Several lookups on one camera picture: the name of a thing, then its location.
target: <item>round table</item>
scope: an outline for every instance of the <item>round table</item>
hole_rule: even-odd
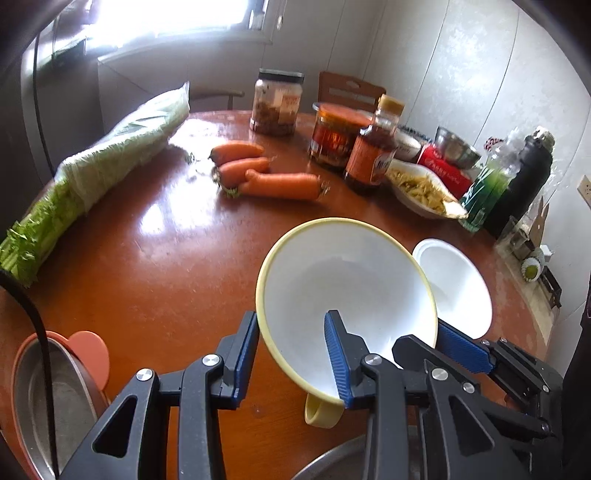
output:
[[[111,398],[140,368],[163,374],[214,351],[221,337],[235,333],[244,311],[254,310],[258,271],[273,244],[296,225],[327,216],[371,223],[409,251],[428,237],[455,245],[491,292],[487,337],[506,337],[534,355],[544,352],[532,315],[486,232],[471,235],[455,221],[423,219],[387,189],[369,199],[349,190],[307,156],[313,115],[298,117],[291,138],[254,134],[249,116],[191,114],[171,146],[131,172],[63,235],[29,289],[48,330],[66,336],[91,330],[104,339],[111,356]],[[274,158],[273,172],[316,173],[330,182],[330,191],[318,202],[227,198],[212,182],[207,158],[213,146],[228,139],[262,144],[265,155]],[[185,162],[187,153],[196,160],[192,165]],[[3,296],[1,317],[13,320],[3,325],[17,325],[20,320],[14,319],[22,313]],[[0,331],[0,425],[15,450],[7,378],[18,345],[10,338],[10,332]],[[484,380],[484,392],[500,400],[501,390]],[[318,455],[364,432],[362,411],[345,412],[330,430],[306,425],[305,397],[261,341],[248,396],[239,410],[220,412],[229,479],[289,480]],[[175,412],[172,417],[169,479],[177,477],[176,457],[171,457],[176,455]]]

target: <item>electrical socket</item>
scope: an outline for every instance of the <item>electrical socket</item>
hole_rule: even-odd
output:
[[[584,198],[585,202],[587,202],[587,205],[591,207],[591,180],[589,180],[587,175],[583,175],[583,178],[579,183],[578,191],[581,194],[581,197]]]

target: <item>window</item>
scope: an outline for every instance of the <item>window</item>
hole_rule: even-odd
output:
[[[136,38],[196,31],[260,30],[268,0],[89,0],[85,34],[121,47]]]

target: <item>metal bolt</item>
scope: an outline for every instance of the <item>metal bolt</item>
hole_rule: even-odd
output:
[[[154,372],[152,372],[149,368],[143,368],[142,370],[138,370],[138,372],[135,374],[135,378],[141,382],[145,382],[146,380],[152,378],[152,375],[154,375]]]
[[[201,361],[206,367],[213,367],[214,365],[218,364],[220,358],[215,353],[210,353],[209,355],[204,356],[203,360]]]
[[[365,360],[365,363],[368,365],[379,365],[382,363],[382,357],[380,357],[377,353],[365,355],[363,360]]]
[[[431,372],[431,376],[435,380],[447,380],[447,377],[449,375],[447,374],[447,371],[445,371],[443,368],[434,368]]]
[[[464,383],[462,387],[464,388],[464,392],[466,393],[474,393],[476,391],[474,385],[472,385],[470,382]]]

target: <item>triangular cutout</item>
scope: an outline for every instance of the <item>triangular cutout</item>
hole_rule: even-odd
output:
[[[491,450],[492,439],[472,416],[464,402],[458,397],[449,397],[449,406],[452,409],[460,453],[463,456],[470,456]]]
[[[104,453],[117,458],[125,456],[137,404],[137,397],[125,399],[92,445],[96,453]]]

